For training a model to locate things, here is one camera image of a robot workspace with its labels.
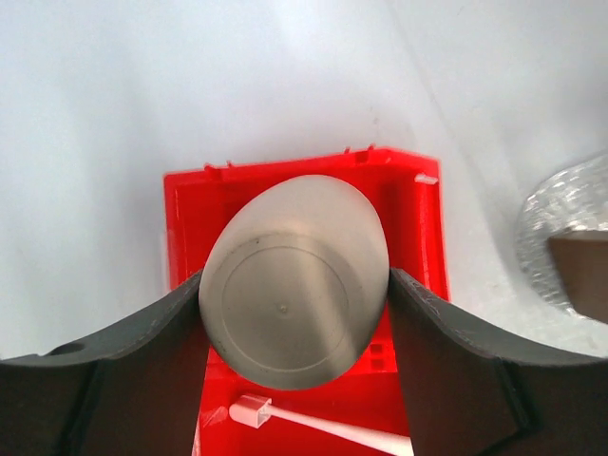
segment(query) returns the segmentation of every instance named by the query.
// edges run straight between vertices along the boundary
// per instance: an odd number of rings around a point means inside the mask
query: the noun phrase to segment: red compartment
[[[203,267],[228,221],[264,190],[287,179],[323,174],[349,182],[375,207],[390,266],[402,268],[447,298],[438,162],[388,148],[300,161],[224,167],[167,175],[164,193],[172,288]],[[390,324],[385,313],[370,346],[346,374],[319,388],[285,392],[243,379],[210,350],[199,435],[204,454],[379,454],[323,432],[271,419],[260,429],[233,422],[228,407],[242,393],[272,397],[280,407],[344,423],[407,433]]]

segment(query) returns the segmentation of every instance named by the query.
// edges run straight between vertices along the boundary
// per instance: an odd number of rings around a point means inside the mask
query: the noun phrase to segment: aluminum foil
[[[574,311],[547,239],[570,230],[608,231],[608,154],[560,171],[525,201],[516,229],[517,258],[532,288],[549,304]]]

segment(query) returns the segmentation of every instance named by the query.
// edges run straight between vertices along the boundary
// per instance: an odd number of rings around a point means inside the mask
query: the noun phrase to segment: red box
[[[404,269],[448,298],[439,164],[375,147],[299,161],[207,165],[202,170],[165,176],[171,287],[204,266],[222,229],[249,200],[273,185],[307,174],[333,176],[358,188],[380,216],[390,266]],[[233,372],[211,349],[199,416],[203,454],[379,454],[278,418],[260,429],[235,423],[228,417],[228,407],[245,392],[271,397],[279,407],[313,416],[408,433],[386,312],[359,361],[342,377],[319,388],[278,391],[260,387]]]

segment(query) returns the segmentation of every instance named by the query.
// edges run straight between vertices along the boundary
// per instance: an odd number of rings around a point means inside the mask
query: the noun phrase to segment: metal cylinder
[[[386,300],[380,219],[351,185],[286,180],[245,205],[203,269],[201,316],[222,359],[262,386],[300,390],[347,371]]]

